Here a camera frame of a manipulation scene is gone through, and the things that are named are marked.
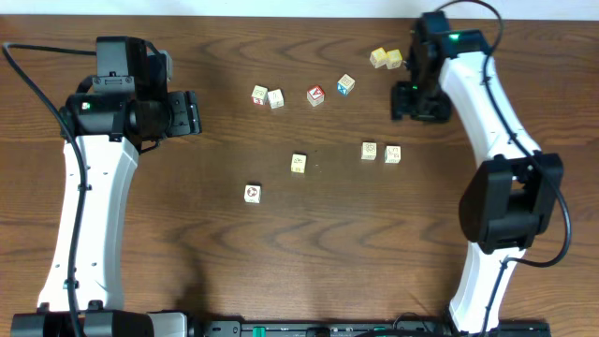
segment white wall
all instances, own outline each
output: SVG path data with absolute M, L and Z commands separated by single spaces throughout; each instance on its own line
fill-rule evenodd
M 447 0 L 0 0 L 3 14 L 199 15 L 414 18 Z M 599 0 L 489 0 L 506 19 L 599 20 Z M 451 18 L 482 19 L 483 7 L 457 4 Z

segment white robotic arm segment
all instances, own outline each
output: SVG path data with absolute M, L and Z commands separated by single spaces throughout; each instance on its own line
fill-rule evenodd
M 139 154 L 130 141 L 109 141 L 109 136 L 77 137 L 88 167 L 85 206 L 81 218 L 76 268 L 78 310 L 89 301 L 101 300 L 106 309 L 123 309 L 121 242 L 124 211 Z M 58 242 L 50 274 L 37 306 L 48 304 L 53 312 L 68 311 L 65 280 L 71 235 L 79 197 L 79 170 L 70 144 L 65 144 L 66 189 Z
M 482 66 L 487 55 L 482 51 L 460 53 L 454 59 L 446 59 L 441 68 L 439 84 L 456 107 L 468 139 L 475 152 L 476 166 L 502 154 L 506 159 L 520 158 L 524 154 L 505 131 L 495 109 L 491 105 L 482 82 Z M 510 128 L 529 153 L 540 150 L 526 133 L 505 95 L 497 73 L 495 61 L 489 59 L 489 86 Z

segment wooden table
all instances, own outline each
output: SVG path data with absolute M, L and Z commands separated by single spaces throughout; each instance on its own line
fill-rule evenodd
M 200 136 L 169 139 L 143 155 L 123 242 L 125 309 L 184 309 L 246 319 L 388 319 L 439 315 L 460 281 L 466 241 L 458 201 L 475 161 L 457 116 L 445 125 L 389 119 L 402 69 L 374 69 L 378 47 L 406 54 L 412 20 L 175 17 L 2 17 L 0 40 L 92 50 L 95 37 L 150 39 L 174 60 L 170 90 L 195 90 Z M 491 40 L 495 22 L 482 27 Z M 545 152 L 565 165 L 574 223 L 560 265 L 518 266 L 501 318 L 545 318 L 554 336 L 599 330 L 599 24 L 508 22 L 496 54 L 514 109 Z M 14 51 L 60 106 L 95 59 Z M 54 251 L 64 193 L 57 123 L 0 61 L 0 331 L 36 309 Z M 357 81 L 335 91 L 344 74 Z M 255 84 L 285 91 L 285 106 L 254 106 Z M 306 90 L 327 98 L 313 109 Z M 379 158 L 360 161 L 364 140 Z M 384 165 L 386 143 L 402 162 Z M 291 154 L 308 154 L 292 176 Z M 243 201 L 263 185 L 259 205 Z M 562 244 L 554 212 L 527 257 Z

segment wooden block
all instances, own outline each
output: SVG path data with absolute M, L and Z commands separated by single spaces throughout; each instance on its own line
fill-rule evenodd
M 337 82 L 337 90 L 342 95 L 349 95 L 349 92 L 352 91 L 352 89 L 354 89 L 354 85 L 356 85 L 356 81 L 349 77 L 349 75 L 345 74 Z
M 257 105 L 265 105 L 268 91 L 269 89 L 265 87 L 259 85 L 255 86 L 254 91 L 252 92 L 252 102 Z
M 325 101 L 325 92 L 322 88 L 316 85 L 314 88 L 308 90 L 308 101 L 313 107 Z
M 260 203 L 261 188 L 258 185 L 245 185 L 245 202 Z
M 402 66 L 402 54 L 400 50 L 387 52 L 387 69 L 394 69 Z
M 385 163 L 399 164 L 402 160 L 402 147 L 388 145 L 385 149 Z
M 387 64 L 387 53 L 383 48 L 371 52 L 371 63 L 374 67 L 379 67 Z
M 363 160 L 376 159 L 376 143 L 366 142 L 366 141 L 362 143 L 362 159 Z
M 303 173 L 306 170 L 306 156 L 303 154 L 293 154 L 291 157 L 291 171 Z
M 281 89 L 273 90 L 269 92 L 269 102 L 271 109 L 277 109 L 283 106 L 283 93 Z

